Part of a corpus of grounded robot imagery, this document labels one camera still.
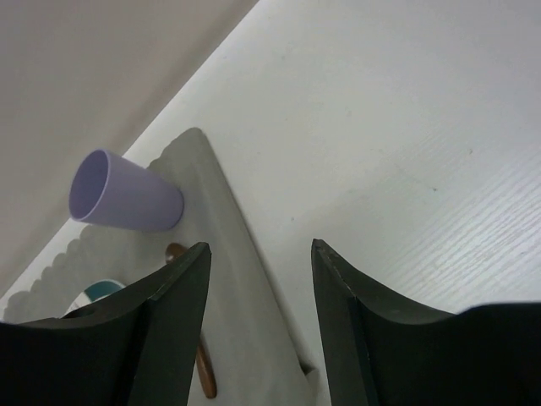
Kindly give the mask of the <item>brown wooden spoon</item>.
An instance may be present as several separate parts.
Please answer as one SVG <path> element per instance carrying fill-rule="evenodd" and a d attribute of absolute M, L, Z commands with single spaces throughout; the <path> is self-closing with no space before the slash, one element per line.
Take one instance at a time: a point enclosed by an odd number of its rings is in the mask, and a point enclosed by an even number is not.
<path fill-rule="evenodd" d="M 170 243 L 166 247 L 165 261 L 167 264 L 174 262 L 182 256 L 188 249 L 179 243 Z M 208 355 L 203 336 L 199 336 L 199 343 L 196 350 L 195 364 L 198 371 L 199 383 L 206 398 L 214 399 L 217 397 L 216 377 Z"/>

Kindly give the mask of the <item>white plate green red rim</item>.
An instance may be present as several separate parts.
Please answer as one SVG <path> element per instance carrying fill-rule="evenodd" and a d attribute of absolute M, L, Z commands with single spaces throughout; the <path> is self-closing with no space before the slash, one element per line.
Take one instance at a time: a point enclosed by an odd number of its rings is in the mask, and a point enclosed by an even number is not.
<path fill-rule="evenodd" d="M 72 302 L 66 311 L 66 315 L 79 308 L 90 305 L 98 300 L 104 299 L 125 288 L 125 285 L 112 279 L 97 281 L 83 290 Z"/>

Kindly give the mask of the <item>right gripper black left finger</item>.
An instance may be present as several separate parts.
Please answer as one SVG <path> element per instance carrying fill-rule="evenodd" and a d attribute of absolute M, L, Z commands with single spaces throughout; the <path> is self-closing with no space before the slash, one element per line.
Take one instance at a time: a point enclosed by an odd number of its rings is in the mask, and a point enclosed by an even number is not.
<path fill-rule="evenodd" d="M 185 405 L 210 246 L 60 318 L 1 326 L 4 405 Z"/>

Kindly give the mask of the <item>purple cup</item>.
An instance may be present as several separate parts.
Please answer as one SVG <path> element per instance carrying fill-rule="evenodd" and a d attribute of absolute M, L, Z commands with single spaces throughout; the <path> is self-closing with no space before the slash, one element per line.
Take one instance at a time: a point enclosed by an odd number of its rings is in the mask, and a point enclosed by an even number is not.
<path fill-rule="evenodd" d="M 173 228 L 183 208 L 183 195 L 176 186 L 102 149 L 80 163 L 68 196 L 75 221 L 143 232 Z"/>

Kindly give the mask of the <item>grey cloth placemat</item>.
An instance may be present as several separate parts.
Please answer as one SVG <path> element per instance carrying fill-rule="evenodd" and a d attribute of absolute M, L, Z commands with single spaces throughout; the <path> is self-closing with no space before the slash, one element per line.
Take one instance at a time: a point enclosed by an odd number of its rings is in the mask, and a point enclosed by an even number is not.
<path fill-rule="evenodd" d="M 87 226 L 25 287 L 2 300 L 7 322 L 61 316 L 100 280 L 134 283 L 164 265 L 170 243 L 206 242 L 210 285 L 203 320 L 218 405 L 312 405 L 279 305 L 216 155 L 197 128 L 179 135 L 150 170 L 183 193 L 183 217 L 161 233 Z"/>

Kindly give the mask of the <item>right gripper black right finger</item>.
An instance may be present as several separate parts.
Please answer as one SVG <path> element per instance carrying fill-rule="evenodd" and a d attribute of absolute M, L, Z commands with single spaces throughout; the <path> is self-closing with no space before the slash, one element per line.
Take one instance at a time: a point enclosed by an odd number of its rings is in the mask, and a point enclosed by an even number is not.
<path fill-rule="evenodd" d="M 321 239 L 311 262 L 333 404 L 539 404 L 539 304 L 452 314 L 377 282 Z"/>

